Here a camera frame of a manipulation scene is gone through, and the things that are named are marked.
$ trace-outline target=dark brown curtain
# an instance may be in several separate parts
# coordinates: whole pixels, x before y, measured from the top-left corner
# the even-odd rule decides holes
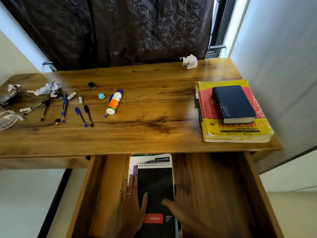
[[[1,0],[60,70],[204,59],[214,0]]]

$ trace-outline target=black notebook cover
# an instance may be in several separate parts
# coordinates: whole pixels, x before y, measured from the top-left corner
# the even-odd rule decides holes
[[[173,171],[170,168],[144,164],[138,168],[138,197],[141,207],[145,192],[149,193],[146,215],[137,238],[175,238],[175,218],[169,209],[161,204],[164,198],[174,200]]]
[[[256,117],[240,85],[214,87],[212,93],[216,96],[224,119]]]

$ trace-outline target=book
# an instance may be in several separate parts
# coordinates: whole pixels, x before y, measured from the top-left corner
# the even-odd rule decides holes
[[[139,205],[148,192],[146,215],[138,238],[178,238],[176,218],[161,204],[164,198],[174,200],[174,175],[171,154],[154,156],[131,156],[129,175],[138,176]]]
[[[256,113],[240,85],[214,87],[224,124],[252,123]]]
[[[223,124],[217,102],[212,98],[214,87],[239,85],[250,102],[256,117],[252,123]],[[247,80],[197,82],[199,119],[205,142],[268,142],[274,134],[267,118],[256,101]]]

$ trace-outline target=yellow book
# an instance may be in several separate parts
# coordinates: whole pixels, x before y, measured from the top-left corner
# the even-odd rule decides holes
[[[256,113],[253,123],[222,124],[222,115],[216,101],[212,99],[212,88],[240,85]],[[252,94],[247,80],[221,82],[197,82],[200,120],[204,140],[207,142],[268,142],[274,131],[268,123],[258,102]]]

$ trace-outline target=glue bottle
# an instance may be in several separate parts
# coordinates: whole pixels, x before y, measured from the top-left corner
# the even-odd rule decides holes
[[[120,88],[113,94],[113,97],[108,105],[106,114],[110,114],[110,115],[115,114],[117,107],[120,103],[121,97],[122,97],[122,89]]]

